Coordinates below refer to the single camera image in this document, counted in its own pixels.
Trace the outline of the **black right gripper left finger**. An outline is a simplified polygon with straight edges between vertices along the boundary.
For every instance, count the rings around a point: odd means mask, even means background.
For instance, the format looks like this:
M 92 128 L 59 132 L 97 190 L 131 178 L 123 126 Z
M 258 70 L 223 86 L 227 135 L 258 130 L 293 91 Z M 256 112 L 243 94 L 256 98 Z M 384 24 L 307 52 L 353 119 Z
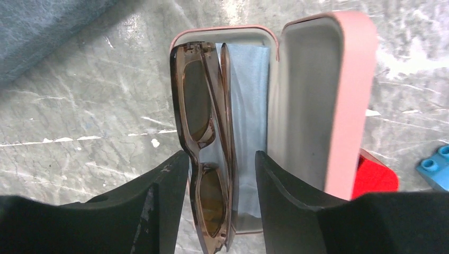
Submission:
M 1 253 L 174 253 L 188 155 L 85 203 L 1 197 Z

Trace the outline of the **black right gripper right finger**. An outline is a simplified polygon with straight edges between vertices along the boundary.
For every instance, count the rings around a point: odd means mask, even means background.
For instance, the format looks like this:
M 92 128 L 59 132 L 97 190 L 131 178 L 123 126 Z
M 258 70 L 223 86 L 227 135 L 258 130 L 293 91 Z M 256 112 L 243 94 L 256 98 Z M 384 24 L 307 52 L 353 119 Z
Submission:
M 448 253 L 448 193 L 368 193 L 347 201 L 255 153 L 267 253 Z

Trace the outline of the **pink glasses case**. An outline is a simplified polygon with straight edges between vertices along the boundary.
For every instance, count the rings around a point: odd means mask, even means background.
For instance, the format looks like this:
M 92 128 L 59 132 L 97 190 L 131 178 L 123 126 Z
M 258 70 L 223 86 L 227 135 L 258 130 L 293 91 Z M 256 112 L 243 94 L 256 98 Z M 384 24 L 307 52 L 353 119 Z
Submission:
M 285 170 L 336 197 L 352 197 L 378 47 L 370 18 L 335 11 L 287 23 L 186 30 L 190 41 L 266 46 L 267 153 Z

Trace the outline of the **brown-framed sunglasses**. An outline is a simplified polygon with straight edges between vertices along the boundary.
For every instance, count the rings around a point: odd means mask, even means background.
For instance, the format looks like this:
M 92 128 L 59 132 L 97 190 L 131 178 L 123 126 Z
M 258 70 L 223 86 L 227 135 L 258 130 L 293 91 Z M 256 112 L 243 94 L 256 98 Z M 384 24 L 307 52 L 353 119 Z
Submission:
M 190 203 L 204 253 L 230 249 L 238 217 L 238 164 L 228 46 L 193 41 L 170 53 L 179 142 L 190 158 Z

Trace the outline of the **light blue cleaning cloth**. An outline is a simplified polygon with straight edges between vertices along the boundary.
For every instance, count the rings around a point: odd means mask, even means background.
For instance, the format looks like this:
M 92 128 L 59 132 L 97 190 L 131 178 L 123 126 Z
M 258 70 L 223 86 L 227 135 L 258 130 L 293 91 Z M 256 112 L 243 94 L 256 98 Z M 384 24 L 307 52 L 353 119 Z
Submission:
M 228 44 L 239 177 L 237 233 L 263 230 L 255 171 L 256 151 L 267 148 L 270 48 Z

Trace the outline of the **grey-blue glasses case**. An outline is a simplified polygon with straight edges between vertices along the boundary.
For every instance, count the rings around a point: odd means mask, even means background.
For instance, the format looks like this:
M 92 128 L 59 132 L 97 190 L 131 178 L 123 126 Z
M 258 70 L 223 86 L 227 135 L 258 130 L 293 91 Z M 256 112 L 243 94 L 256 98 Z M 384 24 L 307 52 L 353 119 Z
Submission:
M 1 85 L 9 84 L 116 1 L 1 1 Z

